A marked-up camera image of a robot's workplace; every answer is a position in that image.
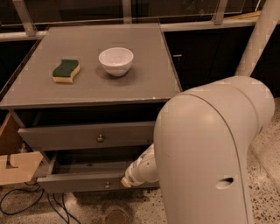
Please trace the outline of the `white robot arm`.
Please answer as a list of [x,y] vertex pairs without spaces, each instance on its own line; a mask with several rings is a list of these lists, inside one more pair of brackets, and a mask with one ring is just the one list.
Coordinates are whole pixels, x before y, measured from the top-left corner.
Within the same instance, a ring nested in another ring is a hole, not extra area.
[[168,224],[254,224],[247,151],[274,112],[270,90],[247,76],[178,94],[160,110],[152,145],[122,184],[158,182]]

